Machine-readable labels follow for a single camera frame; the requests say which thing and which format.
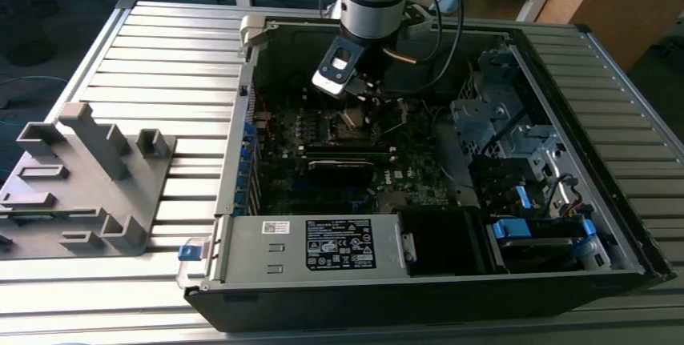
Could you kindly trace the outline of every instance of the power supply label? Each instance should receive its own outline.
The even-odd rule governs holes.
[[[308,268],[312,271],[376,268],[371,219],[308,220]]]

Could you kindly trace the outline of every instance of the red wire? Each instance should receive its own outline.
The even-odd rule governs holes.
[[[254,93],[257,93],[257,97],[260,97],[261,106],[265,108],[265,113],[269,113],[269,107],[267,106],[265,98],[261,93],[254,89]],[[269,119],[267,119],[267,133],[269,134],[269,138],[273,138],[273,134],[271,133]]]

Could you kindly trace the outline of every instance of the motherboard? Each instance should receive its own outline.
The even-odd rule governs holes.
[[[389,214],[450,205],[425,102],[340,102],[307,79],[256,91],[263,215]]]

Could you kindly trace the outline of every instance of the white label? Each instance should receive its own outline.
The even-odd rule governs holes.
[[[261,228],[263,235],[289,235],[291,221],[265,221]]]

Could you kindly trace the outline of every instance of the aluminum workbench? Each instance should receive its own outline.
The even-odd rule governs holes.
[[[454,343],[456,337],[463,343],[678,342],[684,336],[684,278],[547,319],[241,335],[210,326],[174,281],[177,250],[189,238],[212,232],[244,61],[238,28],[253,13],[317,15],[311,10],[245,11],[160,2],[116,9],[46,121],[55,121],[65,102],[90,102],[96,119],[116,122],[125,134],[158,128],[178,136],[153,237],[141,257],[2,262],[0,343]],[[516,26],[532,40],[623,191],[681,270],[682,143],[591,33],[566,25]],[[190,275],[204,271],[202,263],[192,263]]]

